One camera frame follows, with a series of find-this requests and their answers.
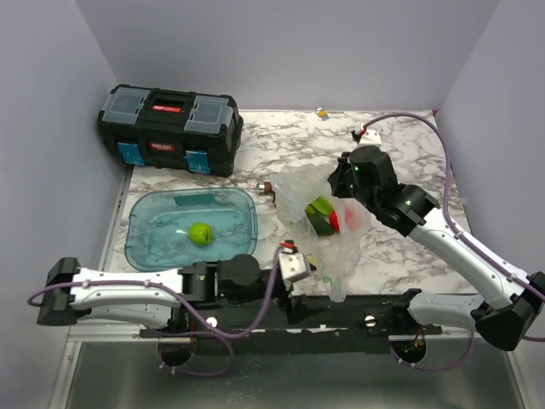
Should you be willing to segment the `red fake fruit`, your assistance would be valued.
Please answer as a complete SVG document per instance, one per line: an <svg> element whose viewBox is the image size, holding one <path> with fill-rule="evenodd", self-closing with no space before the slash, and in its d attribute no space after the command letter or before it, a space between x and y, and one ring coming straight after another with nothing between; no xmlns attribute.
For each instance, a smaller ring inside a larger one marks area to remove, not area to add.
<svg viewBox="0 0 545 409"><path fill-rule="evenodd" d="M346 208L344 210L344 222L346 227L353 232L360 229L363 224L361 216L351 208ZM335 211L329 215L329 224L335 233L339 233L341 231L341 224L339 223L339 219Z"/></svg>

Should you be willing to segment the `dark green fake avocado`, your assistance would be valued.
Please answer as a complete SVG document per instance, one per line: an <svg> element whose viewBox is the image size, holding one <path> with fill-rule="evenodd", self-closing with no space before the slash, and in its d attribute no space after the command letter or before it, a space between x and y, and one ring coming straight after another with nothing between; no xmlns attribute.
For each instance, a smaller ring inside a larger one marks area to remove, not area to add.
<svg viewBox="0 0 545 409"><path fill-rule="evenodd" d="M307 218L319 237L329 237L336 233L335 229L321 215L311 214Z"/></svg>

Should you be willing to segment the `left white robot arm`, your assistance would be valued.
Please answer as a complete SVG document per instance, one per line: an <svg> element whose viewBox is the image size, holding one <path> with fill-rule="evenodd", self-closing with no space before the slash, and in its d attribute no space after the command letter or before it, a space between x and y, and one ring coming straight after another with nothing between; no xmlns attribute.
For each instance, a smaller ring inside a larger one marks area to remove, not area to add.
<svg viewBox="0 0 545 409"><path fill-rule="evenodd" d="M38 309L43 326L72 326L80 320L111 320L182 335L195 312L260 302L261 319L273 299L285 300L294 283L315 265L299 252L280 251L271 269L248 254L230 260L195 262L185 268L148 273L112 273L84 268L74 257L50 270Z"/></svg>

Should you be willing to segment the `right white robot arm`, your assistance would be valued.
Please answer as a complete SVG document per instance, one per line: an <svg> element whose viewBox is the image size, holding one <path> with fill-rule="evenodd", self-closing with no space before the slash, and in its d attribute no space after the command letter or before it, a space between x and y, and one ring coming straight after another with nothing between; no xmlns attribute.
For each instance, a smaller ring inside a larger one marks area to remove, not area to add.
<svg viewBox="0 0 545 409"><path fill-rule="evenodd" d="M449 219L431 194L400 183L389 155L379 147L343 153L328 183L335 197L355 199L378 222L426 247L477 291L421 291L392 312L397 331L409 334L421 325L446 325L475 331L504 351L517 348L544 305L542 272L528 274L501 259Z"/></svg>

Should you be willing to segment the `translucent white plastic bag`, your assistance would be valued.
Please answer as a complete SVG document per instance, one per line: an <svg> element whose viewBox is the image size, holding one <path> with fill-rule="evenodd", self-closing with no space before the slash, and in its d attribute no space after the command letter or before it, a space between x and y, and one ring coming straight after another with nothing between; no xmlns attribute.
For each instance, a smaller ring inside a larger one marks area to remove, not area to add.
<svg viewBox="0 0 545 409"><path fill-rule="evenodd" d="M276 215L299 250L317 268L313 274L333 302L342 302L348 294L348 281L355 275L362 255L361 239L370 229L370 213L355 199L339 199L331 194L328 177L330 164L285 165L273 174ZM327 198L337 213L341 231L319 237L307 218L305 209L318 196ZM344 222L344 210L351 208L362 218L362 227L350 231Z"/></svg>

